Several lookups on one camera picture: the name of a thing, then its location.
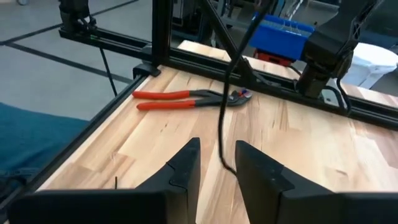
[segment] blue plastic crate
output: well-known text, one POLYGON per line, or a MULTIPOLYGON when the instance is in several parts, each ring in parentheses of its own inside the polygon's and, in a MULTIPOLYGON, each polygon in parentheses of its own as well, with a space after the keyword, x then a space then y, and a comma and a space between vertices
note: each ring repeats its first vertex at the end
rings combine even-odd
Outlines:
POLYGON ((250 40, 250 46, 300 60, 304 44, 314 30, 312 26, 266 15, 250 40))

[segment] red pliers handle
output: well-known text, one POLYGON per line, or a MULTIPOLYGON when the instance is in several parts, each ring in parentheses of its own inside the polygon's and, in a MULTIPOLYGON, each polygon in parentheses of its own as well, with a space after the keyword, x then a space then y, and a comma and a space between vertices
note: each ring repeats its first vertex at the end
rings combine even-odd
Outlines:
MULTIPOLYGON (((150 100, 177 100, 190 97, 190 91, 175 91, 171 93, 151 93, 146 91, 134 91, 133 97, 139 99, 150 100)), ((139 110, 161 110, 161 109, 185 109, 194 108, 195 100, 174 101, 174 102, 148 102, 139 103, 137 109, 139 110)))

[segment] white trash can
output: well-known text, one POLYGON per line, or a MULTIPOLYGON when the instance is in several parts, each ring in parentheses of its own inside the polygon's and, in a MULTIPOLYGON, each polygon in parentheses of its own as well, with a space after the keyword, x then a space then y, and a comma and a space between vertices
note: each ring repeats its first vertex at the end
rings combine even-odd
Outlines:
POLYGON ((398 55, 375 45, 359 43, 343 83, 370 89, 383 75, 397 68, 398 55))

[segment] pliers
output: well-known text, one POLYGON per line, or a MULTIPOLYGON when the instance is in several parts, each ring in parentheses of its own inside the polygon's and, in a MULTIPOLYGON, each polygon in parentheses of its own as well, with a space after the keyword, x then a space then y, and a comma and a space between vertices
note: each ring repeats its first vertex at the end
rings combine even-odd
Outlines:
MULTIPOLYGON (((223 95, 211 90, 185 90, 170 93, 153 93, 146 91, 134 91, 133 97, 151 100, 177 100, 189 97, 203 97, 200 100, 170 101, 170 102, 148 102, 139 103, 139 110, 166 110, 187 109, 201 106, 220 106, 223 95)), ((250 100, 252 94, 247 90, 233 91, 228 96, 227 106, 241 106, 250 100)))

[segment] wooden table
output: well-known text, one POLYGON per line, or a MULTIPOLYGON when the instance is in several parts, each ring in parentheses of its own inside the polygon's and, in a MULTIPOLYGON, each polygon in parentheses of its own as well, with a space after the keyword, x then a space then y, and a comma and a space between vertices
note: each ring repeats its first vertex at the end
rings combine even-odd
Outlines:
MULTIPOLYGON (((216 58, 225 51, 185 41, 181 49, 216 58)), ((286 68, 250 59, 254 68, 285 77, 286 68)), ((145 91, 211 89, 214 80, 162 67, 145 91)), ((397 98, 345 86, 349 93, 398 105, 397 98)), ((40 189, 134 188, 154 174, 192 137, 201 139, 201 189, 197 223, 249 223, 236 179, 217 155, 219 108, 138 111, 143 100, 129 96, 47 179, 40 189)), ((300 175, 333 191, 398 191, 398 133, 268 95, 225 114, 226 160, 234 143, 245 140, 300 175)))

